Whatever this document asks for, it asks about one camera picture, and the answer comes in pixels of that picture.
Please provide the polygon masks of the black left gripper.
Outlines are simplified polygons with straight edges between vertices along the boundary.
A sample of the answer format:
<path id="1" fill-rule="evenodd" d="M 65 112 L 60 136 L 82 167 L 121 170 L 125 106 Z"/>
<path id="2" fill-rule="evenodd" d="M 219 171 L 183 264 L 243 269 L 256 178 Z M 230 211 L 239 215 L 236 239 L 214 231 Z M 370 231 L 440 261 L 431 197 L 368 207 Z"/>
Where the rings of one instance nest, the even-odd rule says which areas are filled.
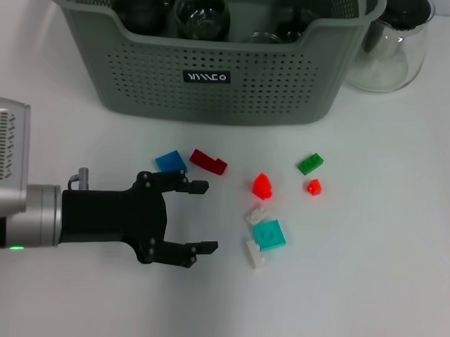
<path id="1" fill-rule="evenodd" d="M 191 267 L 198 255 L 212 254 L 218 242 L 163 241 L 167 224 L 163 193 L 204 194 L 208 189 L 208 181 L 190 180 L 184 171 L 142 171 L 126 190 L 66 190 L 60 242 L 125 242 L 143 264 Z"/>

